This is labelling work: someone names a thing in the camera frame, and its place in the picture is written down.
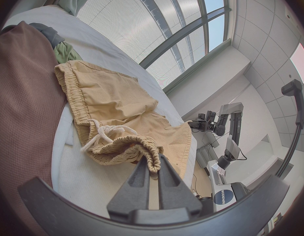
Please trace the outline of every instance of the wooden floor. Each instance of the wooden floor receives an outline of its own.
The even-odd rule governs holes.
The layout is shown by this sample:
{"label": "wooden floor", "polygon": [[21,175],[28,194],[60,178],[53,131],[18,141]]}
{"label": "wooden floor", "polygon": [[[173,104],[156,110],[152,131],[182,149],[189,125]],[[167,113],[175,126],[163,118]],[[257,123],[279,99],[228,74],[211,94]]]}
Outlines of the wooden floor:
{"label": "wooden floor", "polygon": [[193,170],[192,188],[202,197],[211,197],[211,181],[207,173],[196,161]]}

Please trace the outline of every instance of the drawstring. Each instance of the drawstring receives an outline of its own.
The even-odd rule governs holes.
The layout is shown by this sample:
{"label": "drawstring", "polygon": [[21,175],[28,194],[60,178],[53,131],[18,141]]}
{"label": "drawstring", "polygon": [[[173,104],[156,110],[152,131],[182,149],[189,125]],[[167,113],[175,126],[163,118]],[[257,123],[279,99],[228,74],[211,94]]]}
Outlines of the drawstring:
{"label": "drawstring", "polygon": [[132,128],[129,128],[125,125],[117,125],[117,126],[100,126],[99,121],[95,119],[89,119],[87,121],[93,121],[98,134],[94,136],[86,145],[81,148],[81,152],[87,151],[93,144],[97,144],[101,138],[103,138],[108,143],[112,143],[113,140],[109,138],[114,133],[124,132],[125,129],[130,131],[131,133],[137,135],[137,132]]}

